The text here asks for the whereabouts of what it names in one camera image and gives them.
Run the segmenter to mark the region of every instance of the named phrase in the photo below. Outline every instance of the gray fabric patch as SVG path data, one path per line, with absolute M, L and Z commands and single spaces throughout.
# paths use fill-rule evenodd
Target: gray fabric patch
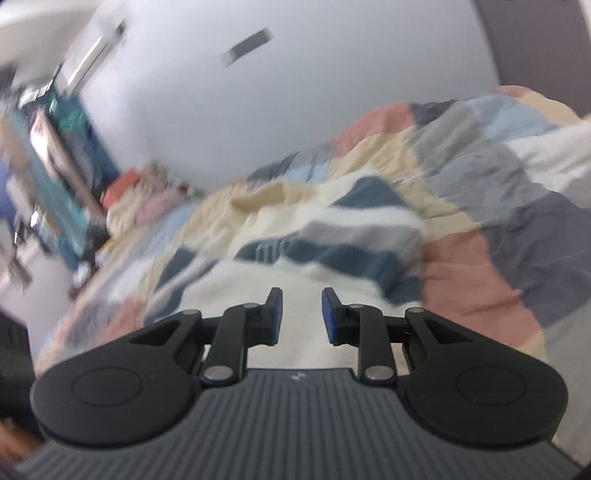
M 248 177 L 249 182 L 260 183 L 265 181 L 271 181 L 277 177 L 281 177 L 287 169 L 290 167 L 291 162 L 296 157 L 298 152 L 292 153 L 279 162 L 265 165 L 264 167 L 258 168 Z
M 515 209 L 502 226 L 483 228 L 493 264 L 540 324 L 551 325 L 591 296 L 591 211 L 560 193 Z
M 447 102 L 411 103 L 410 108 L 413 111 L 417 126 L 424 127 L 442 116 L 455 102 L 456 100 L 448 100 Z
M 420 232 L 406 225 L 342 227 L 311 222 L 301 230 L 298 238 L 317 245 L 347 244 L 368 252 L 390 251 L 405 263 L 417 259 L 423 244 Z
M 472 110 L 455 103 L 428 128 L 420 129 L 410 141 L 423 172 L 431 176 L 455 157 L 477 150 L 485 139 Z
M 566 187 L 564 196 L 577 207 L 591 208 L 591 171 L 582 179 L 574 179 Z
M 508 222 L 517 209 L 549 193 L 530 182 L 519 159 L 502 144 L 481 144 L 478 150 L 458 155 L 431 173 L 425 184 L 483 227 Z
M 379 177 L 363 177 L 357 180 L 353 188 L 332 205 L 351 209 L 407 208 L 406 203 L 390 188 L 390 185 Z
M 244 245 L 236 254 L 240 260 L 250 260 L 265 265 L 275 263 L 297 238 L 297 233 L 279 238 L 265 238 Z
M 591 461 L 591 301 L 546 327 L 544 340 L 548 363 L 569 389 L 558 445 L 585 465 Z
M 195 258 L 195 255 L 196 253 L 191 250 L 179 248 L 170 259 L 170 262 L 164 267 L 154 291 L 156 292 L 162 285 L 168 283 L 172 278 L 181 273 L 191 263 L 193 258 Z
M 410 288 L 411 280 L 405 278 L 404 266 L 392 252 L 368 252 L 344 244 L 316 245 L 296 239 L 285 256 L 299 264 L 315 262 L 352 277 L 371 280 L 385 298 L 396 299 L 398 304 L 421 299 L 420 290 L 417 293 L 415 288 Z M 401 284 L 405 288 L 397 291 Z

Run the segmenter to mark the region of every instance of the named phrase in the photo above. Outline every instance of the ribbed gray plate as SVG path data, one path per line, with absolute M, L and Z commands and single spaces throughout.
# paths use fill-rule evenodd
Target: ribbed gray plate
M 423 430 L 395 393 L 350 370 L 251 370 L 209 389 L 176 427 L 119 450 L 50 441 L 31 480 L 564 480 L 579 467 L 550 443 L 471 450 Z

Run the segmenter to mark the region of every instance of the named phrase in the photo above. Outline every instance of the ceiling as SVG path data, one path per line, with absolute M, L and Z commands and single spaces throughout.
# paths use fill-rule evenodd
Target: ceiling
M 54 73 L 99 0 L 0 2 L 0 68 L 17 64 L 14 88 Z

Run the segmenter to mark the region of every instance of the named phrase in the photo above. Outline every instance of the patchwork quilt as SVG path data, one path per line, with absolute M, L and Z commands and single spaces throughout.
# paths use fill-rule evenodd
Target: patchwork quilt
M 108 291 L 74 306 L 37 370 L 179 310 L 264 301 L 275 286 L 280 343 L 251 349 L 249 364 L 354 368 L 355 349 L 326 339 L 331 286 L 387 314 L 423 305 L 548 362 L 569 389 L 556 441 L 588 462 L 590 207 L 591 123 L 568 107 L 506 86 L 388 105 L 191 207 L 133 273 L 99 275 Z

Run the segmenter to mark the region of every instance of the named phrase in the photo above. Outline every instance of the air conditioner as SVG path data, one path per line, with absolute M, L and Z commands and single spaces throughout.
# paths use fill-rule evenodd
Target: air conditioner
M 57 91 L 65 96 L 78 93 L 120 42 L 124 31 L 124 23 L 112 27 L 106 22 L 91 20 L 66 54 L 54 83 Z

